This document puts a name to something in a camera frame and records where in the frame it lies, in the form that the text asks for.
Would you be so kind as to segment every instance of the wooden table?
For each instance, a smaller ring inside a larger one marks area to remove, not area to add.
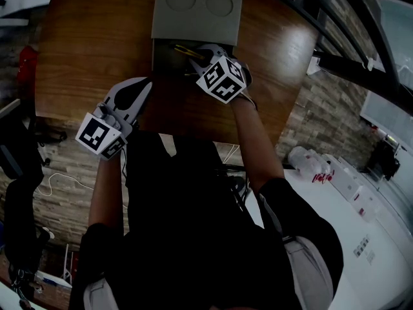
[[[41,33],[38,116],[81,121],[116,83],[150,76],[155,0],[51,0]],[[238,46],[273,143],[298,95],[316,31],[278,0],[243,0]],[[238,143],[229,105],[184,79],[155,77],[141,129]]]

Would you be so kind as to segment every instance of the white cable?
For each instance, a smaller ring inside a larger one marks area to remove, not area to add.
[[[412,92],[411,92],[406,86],[404,86],[403,84],[400,84],[400,85],[403,86],[404,89],[405,89],[411,96],[413,96]]]
[[[239,146],[237,146],[237,148],[232,152],[232,154],[231,154],[228,158],[226,158],[226,159],[224,160],[223,164],[225,164],[226,162],[228,162],[228,160],[231,158],[232,155],[235,154],[235,152],[238,150],[238,148],[239,148]]]
[[[73,179],[73,180],[76,181],[80,186],[83,186],[83,187],[85,187],[85,188],[87,188],[87,189],[93,190],[93,188],[91,188],[91,187],[89,187],[89,186],[86,186],[86,185],[83,185],[79,180],[77,180],[76,178],[74,178],[74,177],[72,177],[72,176],[68,176],[68,175],[66,175],[66,174],[63,174],[63,173],[60,173],[60,172],[56,172],[56,173],[53,173],[53,175],[51,175],[51,176],[49,177],[49,179],[48,179],[49,187],[50,187],[50,194],[42,193],[42,192],[40,191],[39,187],[38,187],[37,190],[39,191],[40,194],[42,194],[43,196],[52,196],[52,194],[53,194],[53,188],[52,188],[52,184],[50,183],[50,179],[52,179],[52,177],[55,176],[56,174],[58,174],[58,175],[60,175],[60,176],[63,176],[63,177],[67,177],[67,178]]]
[[[227,161],[228,156],[230,156],[232,149],[234,149],[235,145],[232,145],[230,151],[228,152],[227,156],[225,156],[225,159],[223,160],[223,164],[225,164],[225,162]]]

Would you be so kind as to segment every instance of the fiducial marker cube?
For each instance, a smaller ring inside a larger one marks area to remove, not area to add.
[[[77,132],[76,140],[104,160],[112,158],[128,143],[122,132],[89,113]]]
[[[196,83],[223,103],[230,102],[247,87],[241,65],[225,56],[221,56]]]

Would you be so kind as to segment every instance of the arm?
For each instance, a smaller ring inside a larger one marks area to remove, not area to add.
[[[120,154],[109,161],[101,160],[89,212],[89,226],[102,223],[123,229],[123,203]]]
[[[245,99],[231,101],[244,166],[255,194],[273,178],[284,178],[284,169],[274,150],[258,112]]]

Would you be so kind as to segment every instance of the red object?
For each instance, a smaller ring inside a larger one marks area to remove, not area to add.
[[[34,98],[34,82],[36,75],[37,56],[39,55],[31,46],[26,46],[20,52],[19,72],[17,82],[27,88],[28,95]]]
[[[76,274],[77,274],[77,266],[79,264],[79,252],[74,251],[73,252],[73,262],[72,262],[72,281],[75,280]]]

